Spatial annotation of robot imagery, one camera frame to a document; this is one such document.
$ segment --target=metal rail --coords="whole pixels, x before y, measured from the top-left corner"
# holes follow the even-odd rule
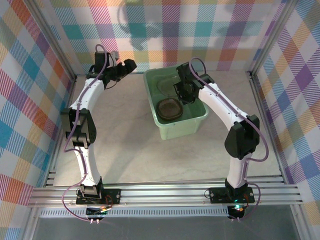
[[[302,198],[296,185],[285,184],[282,176],[250,177],[261,188],[261,205],[297,205],[302,204]],[[200,206],[232,206],[232,204],[211,204],[204,196],[208,188],[223,188],[224,181],[215,180],[194,183],[131,183],[105,185],[106,189],[121,189],[120,204],[114,208],[123,207],[200,207]],[[64,187],[35,188],[29,207],[31,208],[61,208],[61,198]],[[65,195],[65,202],[70,208],[76,205],[76,190],[71,188]],[[253,187],[255,197],[258,189]]]
[[[258,59],[255,62],[255,65],[252,68],[252,74],[253,76],[256,76],[258,71],[260,70],[261,66],[265,63],[265,60],[268,57],[268,54],[270,53],[272,47],[274,46],[275,42],[278,40],[278,37],[280,36],[282,30],[284,29],[285,24],[287,23],[290,15],[294,11],[297,3],[299,0],[290,0],[287,1],[278,20],[275,23],[275,26],[273,27],[273,30],[268,37],[268,40],[263,47]]]
[[[59,59],[61,65],[63,66],[66,74],[72,80],[76,80],[76,74],[71,67],[68,58],[66,57],[64,51],[61,49],[58,40],[56,39],[54,33],[52,32],[50,26],[48,25],[46,18],[39,9],[38,4],[35,0],[24,0],[25,5],[28,7],[32,16],[34,17],[36,23],[39,25],[41,32],[45,36],[52,50],[54,51],[56,57]]]
[[[282,174],[282,177],[283,177],[283,180],[286,184],[289,183],[289,180],[288,180],[288,176],[286,174],[286,171],[285,171],[285,167],[283,165],[283,163],[281,162],[280,160],[280,156],[279,156],[279,152],[277,150],[277,147],[276,147],[276,142],[275,142],[275,136],[273,136],[272,134],[272,131],[271,131],[271,127],[270,127],[270,124],[268,122],[268,118],[267,118],[267,114],[266,114],[266,111],[262,105],[262,99],[261,99],[261,96],[259,95],[259,89],[258,89],[258,86],[257,86],[257,81],[259,81],[258,77],[257,76],[250,76],[250,73],[247,72],[247,77],[248,77],[248,81],[249,81],[249,84],[250,84],[250,87],[252,89],[252,93],[253,93],[253,97],[254,97],[254,100],[255,100],[255,103],[256,103],[256,106],[258,108],[258,111],[259,111],[259,114],[261,116],[261,120],[262,120],[262,123],[263,123],[263,126],[270,138],[270,142],[271,142],[271,147],[273,149],[273,152],[275,154],[275,157],[276,157],[276,161],[279,165],[279,169],[280,169],[280,172]]]

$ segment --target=black mounting plate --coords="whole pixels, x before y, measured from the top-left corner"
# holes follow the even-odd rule
[[[85,210],[86,217],[90,219],[99,219],[100,221],[108,215],[108,211],[100,212],[100,207],[87,207]]]
[[[252,187],[246,187],[244,192],[238,196],[230,196],[226,187],[211,187],[209,188],[209,196],[212,204],[252,204],[255,202]]]
[[[102,192],[102,196],[105,196],[105,197],[103,198],[82,197],[82,193],[80,189],[76,192],[76,195],[77,195],[77,198],[75,201],[76,205],[109,205],[111,206],[111,204],[112,205],[120,204],[121,189],[104,188]]]

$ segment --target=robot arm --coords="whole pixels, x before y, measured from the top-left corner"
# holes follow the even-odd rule
[[[247,113],[235,106],[208,74],[205,73],[199,77],[215,92],[200,82],[191,73],[188,62],[178,66],[177,72],[180,82],[175,84],[174,88],[182,103],[189,104],[200,99],[218,115],[229,131],[224,142],[225,149],[230,154],[230,168],[225,187],[228,196],[237,199],[248,190],[248,184],[245,180],[248,163],[245,163],[259,144],[259,134],[240,115],[245,116],[257,128],[260,125],[259,119],[255,115],[248,116]],[[232,108],[236,109],[238,114],[235,114]]]
[[[124,65],[122,65],[122,63],[116,65],[117,59],[115,56],[117,56],[117,54],[113,52],[108,53],[107,55],[108,60],[106,66],[108,68],[105,68],[103,73],[96,80],[98,73],[103,68],[105,53],[95,53],[95,65],[90,68],[90,71],[86,76],[87,80],[85,81],[84,88],[79,97],[70,108],[65,108],[60,113],[62,128],[65,132],[65,136],[68,138],[74,126],[78,104],[80,103],[79,118],[71,141],[73,146],[79,150],[79,152],[75,152],[75,155],[79,163],[81,178],[84,178],[85,176],[85,168],[87,171],[85,179],[80,186],[80,192],[83,198],[105,198],[102,178],[97,169],[94,155],[93,143],[96,140],[97,130],[91,112],[93,111],[100,94],[107,89],[107,84],[111,80],[117,83],[137,67],[136,63],[131,59],[125,60]]]
[[[214,88],[217,92],[224,96],[224,98],[235,108],[237,107],[220,91],[218,85],[216,83],[209,83],[209,85]],[[204,86],[199,90],[198,98],[207,104],[222,120],[227,130],[229,131],[235,123],[240,123],[243,120],[236,116],[233,111],[218,97],[214,94],[207,86]],[[245,112],[238,110],[244,116],[247,116]],[[250,158],[252,153],[248,153],[242,159],[238,159],[237,157],[230,157],[230,168],[229,174],[226,178],[227,182],[231,185],[232,188],[238,189],[246,184],[246,181],[243,176],[246,176],[247,171],[244,169],[244,165],[247,158]]]

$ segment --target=cable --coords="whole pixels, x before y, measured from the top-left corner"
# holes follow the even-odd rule
[[[80,113],[80,105],[81,105],[81,100],[82,98],[84,97],[85,93],[88,91],[89,88],[91,88],[91,86],[99,79],[99,77],[101,76],[101,74],[104,72],[106,66],[107,66],[107,59],[108,59],[108,53],[106,51],[106,49],[104,48],[104,46],[102,46],[101,44],[97,44],[95,46],[95,51],[97,52],[98,51],[98,47],[101,47],[103,49],[103,52],[104,52],[104,64],[103,64],[103,67],[101,69],[101,71],[99,72],[99,74],[95,77],[95,79],[93,79],[93,81],[91,81],[88,86],[82,91],[82,93],[80,94],[79,96],[79,99],[78,99],[78,103],[76,105],[76,112],[75,112],[75,120],[74,120],[74,124],[73,124],[73,127],[71,129],[71,132],[68,136],[68,138],[66,139],[66,143],[65,143],[65,146],[64,146],[64,149],[63,151],[65,153],[67,152],[70,152],[70,151],[75,151],[75,152],[78,152],[80,154],[80,157],[81,157],[81,162],[82,162],[82,166],[83,166],[83,173],[84,173],[84,176],[82,178],[82,180],[70,187],[68,187],[62,194],[62,204],[64,206],[64,208],[70,213],[72,214],[73,216],[75,216],[77,219],[80,219],[80,220],[83,220],[83,221],[86,221],[86,222],[91,222],[89,219],[85,219],[83,217],[80,217],[76,214],[74,214],[65,204],[64,202],[64,199],[65,199],[65,195],[67,194],[67,192],[71,189],[71,188],[74,188],[74,187],[77,187],[79,185],[81,185],[81,183],[86,179],[87,175],[88,175],[88,172],[87,172],[87,165],[86,165],[86,161],[85,161],[85,158],[84,158],[84,155],[83,155],[83,152],[80,150],[80,149],[77,149],[77,148],[70,148],[70,149],[67,149],[67,146],[77,128],[77,123],[79,121],[79,113]]]
[[[115,84],[113,84],[111,87],[107,87],[105,90],[108,90],[108,89],[112,89],[115,85],[117,85],[117,81],[115,82]]]
[[[246,206],[245,207],[247,208],[247,207],[249,207],[249,197],[248,197],[247,194],[244,194],[243,196],[244,196],[244,198],[246,200]]]
[[[91,67],[89,68],[89,72],[92,72],[92,70],[94,69],[95,65],[91,65]]]
[[[203,195],[204,195],[204,197],[205,197],[206,199],[210,199],[210,197],[207,197],[207,196],[206,196],[206,192],[207,192],[207,191],[209,191],[209,189],[205,190]]]
[[[208,83],[206,83],[204,80],[201,79],[201,77],[199,77],[196,72],[195,72],[195,69],[194,67],[192,66],[192,61],[193,60],[199,60],[201,63],[202,63],[202,66],[203,66],[203,69],[204,69],[204,74],[207,73],[207,69],[206,69],[206,65],[205,63],[199,58],[199,57],[193,57],[191,58],[191,60],[189,61],[189,68],[190,68],[190,71],[192,73],[192,75],[197,79],[199,80],[201,83],[203,83],[206,87],[208,87],[208,89],[210,89],[216,96],[218,96],[233,112],[236,116],[240,117],[241,119],[245,120],[251,127],[253,127],[253,129],[259,134],[259,136],[261,137],[262,141],[263,141],[263,144],[264,144],[264,147],[265,147],[265,156],[262,158],[262,159],[255,159],[255,158],[251,158],[251,157],[248,157],[246,162],[244,163],[244,167],[243,167],[243,174],[242,174],[242,177],[243,179],[245,180],[245,182],[248,184],[248,185],[253,185],[253,186],[256,186],[256,188],[258,189],[258,199],[256,201],[256,204],[253,208],[253,210],[248,213],[246,216],[244,216],[242,218],[243,219],[246,219],[248,216],[250,216],[258,207],[259,205],[259,202],[260,202],[260,199],[261,199],[261,190],[260,190],[260,187],[256,184],[256,183],[253,183],[253,182],[248,182],[247,181],[247,176],[246,176],[246,172],[247,172],[247,168],[248,168],[248,162],[249,161],[253,161],[253,162],[264,162],[265,160],[267,160],[267,158],[269,157],[269,147],[268,147],[268,144],[267,144],[267,140],[265,138],[265,136],[262,134],[262,132],[257,128],[256,125],[254,125],[251,121],[249,121],[246,117],[242,116],[221,94],[219,94],[213,87],[211,87]]]
[[[108,54],[108,55],[110,55],[110,57],[111,57],[111,59],[112,59],[112,67],[114,67],[114,66],[115,66],[114,58],[112,57],[112,55],[111,55],[111,53],[110,53],[110,52],[108,52],[107,54]]]
[[[111,206],[109,206],[108,198],[111,200]],[[107,196],[105,196],[105,200],[106,200],[106,205],[107,205],[109,208],[112,208],[112,206],[114,205],[114,201],[112,200],[112,197],[109,196],[109,195],[107,195]]]

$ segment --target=colorful checkered pattern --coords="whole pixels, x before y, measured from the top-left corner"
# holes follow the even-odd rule
[[[300,0],[258,73],[289,182],[320,239],[320,1]]]
[[[18,237],[71,81],[23,0],[0,3],[0,240]]]
[[[273,30],[275,28],[275,25],[276,25],[276,22],[279,19],[280,15],[282,14],[283,9],[284,9],[284,7],[285,7],[287,2],[288,2],[288,0],[281,0],[281,3],[278,5],[276,13],[273,15],[272,21],[271,21],[269,27],[267,28],[267,30],[266,30],[263,38],[262,38],[262,41],[260,42],[259,48],[257,49],[257,51],[256,51],[256,53],[254,55],[253,61],[252,61],[251,66],[250,66],[250,70],[253,69],[254,65],[256,64],[257,59],[259,58],[259,56],[260,56],[260,54],[262,52],[262,50],[266,46],[266,43],[267,43],[267,41],[269,39],[269,36],[273,32]]]
[[[281,0],[38,0],[61,47],[86,73],[95,45],[137,62],[137,72],[197,56],[209,70],[248,69]]]

